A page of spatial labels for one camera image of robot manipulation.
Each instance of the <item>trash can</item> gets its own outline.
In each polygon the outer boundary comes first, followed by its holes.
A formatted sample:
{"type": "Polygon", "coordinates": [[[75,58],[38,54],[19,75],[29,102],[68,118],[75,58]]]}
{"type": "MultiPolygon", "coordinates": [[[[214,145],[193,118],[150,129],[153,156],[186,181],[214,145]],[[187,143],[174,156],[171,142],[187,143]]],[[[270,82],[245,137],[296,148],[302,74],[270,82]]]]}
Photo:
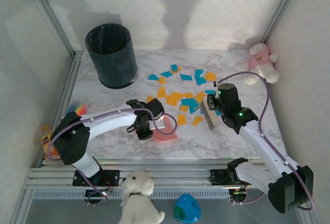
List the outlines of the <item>trash can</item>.
{"type": "Polygon", "coordinates": [[[103,24],[92,29],[85,44],[101,83],[121,89],[137,78],[133,43],[130,32],[119,24],[103,24]]]}

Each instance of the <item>orange paper scrap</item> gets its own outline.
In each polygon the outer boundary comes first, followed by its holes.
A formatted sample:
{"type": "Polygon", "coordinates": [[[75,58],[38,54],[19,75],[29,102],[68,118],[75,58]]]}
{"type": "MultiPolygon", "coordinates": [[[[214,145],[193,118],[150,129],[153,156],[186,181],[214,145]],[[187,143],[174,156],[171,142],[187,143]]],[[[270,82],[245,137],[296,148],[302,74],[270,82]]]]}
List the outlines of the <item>orange paper scrap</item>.
{"type": "Polygon", "coordinates": [[[177,115],[177,125],[184,125],[187,123],[186,116],[183,114],[177,115]]]}
{"type": "Polygon", "coordinates": [[[159,78],[158,82],[159,82],[161,85],[165,84],[165,83],[166,83],[166,79],[165,79],[165,77],[164,77],[164,76],[161,76],[161,77],[159,78]]]}
{"type": "Polygon", "coordinates": [[[175,99],[172,95],[168,96],[166,98],[166,103],[172,106],[176,106],[177,105],[177,99],[175,99]]]}
{"type": "Polygon", "coordinates": [[[159,87],[157,97],[158,98],[166,98],[167,97],[164,86],[159,87]]]}
{"type": "Polygon", "coordinates": [[[195,119],[192,122],[192,125],[196,126],[197,124],[199,124],[201,121],[203,121],[203,117],[195,117],[195,119]]]}
{"type": "Polygon", "coordinates": [[[174,99],[176,99],[177,101],[183,99],[185,95],[181,92],[176,92],[174,91],[172,94],[171,94],[171,97],[173,97],[174,99]]]}
{"type": "Polygon", "coordinates": [[[177,71],[176,72],[173,72],[173,70],[171,69],[170,70],[170,73],[172,73],[172,74],[176,74],[176,73],[178,73],[178,72],[180,72],[181,71],[181,67],[177,67],[177,71]]]}
{"type": "Polygon", "coordinates": [[[146,97],[146,102],[149,103],[152,99],[154,99],[154,97],[148,95],[146,97]]]}
{"type": "Polygon", "coordinates": [[[204,96],[206,96],[206,94],[205,94],[203,91],[201,91],[200,93],[198,93],[198,94],[195,96],[195,99],[196,99],[197,102],[201,103],[201,102],[202,102],[202,98],[203,98],[204,96]]]}
{"type": "Polygon", "coordinates": [[[181,110],[181,111],[183,111],[183,112],[187,112],[187,111],[189,110],[189,106],[187,106],[187,105],[181,105],[181,106],[179,107],[179,110],[181,110]]]}
{"type": "Polygon", "coordinates": [[[206,79],[207,81],[216,81],[217,76],[215,73],[207,72],[207,74],[205,74],[204,76],[204,79],[206,79]]]}
{"type": "Polygon", "coordinates": [[[186,92],[185,97],[186,99],[192,99],[194,95],[191,92],[186,92]]]}

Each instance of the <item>white plush bear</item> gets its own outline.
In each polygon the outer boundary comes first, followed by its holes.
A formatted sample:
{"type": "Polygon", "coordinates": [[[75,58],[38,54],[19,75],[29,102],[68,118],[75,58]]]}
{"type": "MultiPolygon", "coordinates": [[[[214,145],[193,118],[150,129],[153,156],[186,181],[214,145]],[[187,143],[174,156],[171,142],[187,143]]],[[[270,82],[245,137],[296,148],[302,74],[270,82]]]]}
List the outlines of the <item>white plush bear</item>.
{"type": "Polygon", "coordinates": [[[131,172],[121,184],[123,213],[119,224],[159,224],[165,218],[158,212],[149,196],[154,192],[154,181],[143,170],[131,172]]]}
{"type": "MultiPolygon", "coordinates": [[[[269,48],[264,43],[258,43],[250,48],[249,71],[259,74],[268,83],[274,84],[279,79],[279,73],[274,69],[278,55],[269,55],[269,48]]],[[[257,83],[258,77],[247,75],[244,82],[248,85],[257,83]]]]}

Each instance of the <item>gray comb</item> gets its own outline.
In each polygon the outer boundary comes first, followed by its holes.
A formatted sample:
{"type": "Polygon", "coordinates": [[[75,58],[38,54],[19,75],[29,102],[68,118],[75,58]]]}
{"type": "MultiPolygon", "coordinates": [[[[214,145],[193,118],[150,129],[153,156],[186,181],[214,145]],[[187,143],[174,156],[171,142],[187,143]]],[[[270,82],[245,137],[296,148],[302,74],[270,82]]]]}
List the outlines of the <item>gray comb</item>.
{"type": "Polygon", "coordinates": [[[214,110],[209,110],[207,106],[207,97],[202,98],[201,109],[203,111],[203,115],[208,124],[208,127],[212,131],[218,124],[220,124],[220,117],[217,116],[214,110]]]}

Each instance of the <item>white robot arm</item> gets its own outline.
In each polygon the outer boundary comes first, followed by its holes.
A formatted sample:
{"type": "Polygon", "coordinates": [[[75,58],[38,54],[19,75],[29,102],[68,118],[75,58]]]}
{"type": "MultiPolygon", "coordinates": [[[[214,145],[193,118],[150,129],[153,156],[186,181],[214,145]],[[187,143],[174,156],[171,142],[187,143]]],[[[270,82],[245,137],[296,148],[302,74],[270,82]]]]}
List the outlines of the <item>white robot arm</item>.
{"type": "MultiPolygon", "coordinates": [[[[101,170],[101,166],[86,152],[89,140],[122,126],[129,126],[128,132],[136,131],[140,140],[151,138],[155,126],[151,122],[150,114],[139,111],[140,108],[150,110],[154,117],[162,116],[164,113],[164,108],[157,99],[149,103],[130,100],[118,108],[99,114],[78,116],[75,112],[68,113],[51,137],[53,139],[59,132],[68,129],[71,124],[79,122],[78,125],[60,134],[54,142],[63,163],[74,166],[87,178],[91,178],[101,170]]],[[[156,122],[158,129],[164,127],[161,117],[156,122]]]]}
{"type": "Polygon", "coordinates": [[[217,94],[207,96],[208,109],[218,110],[223,122],[252,146],[269,170],[261,170],[247,159],[239,158],[228,163],[225,173],[228,179],[225,178],[225,184],[247,182],[254,185],[268,195],[280,213],[307,202],[309,197],[300,179],[312,193],[312,170],[308,166],[300,167],[287,155],[284,148],[269,139],[266,131],[259,130],[258,117],[249,108],[241,106],[234,84],[218,85],[216,92],[217,94]]]}

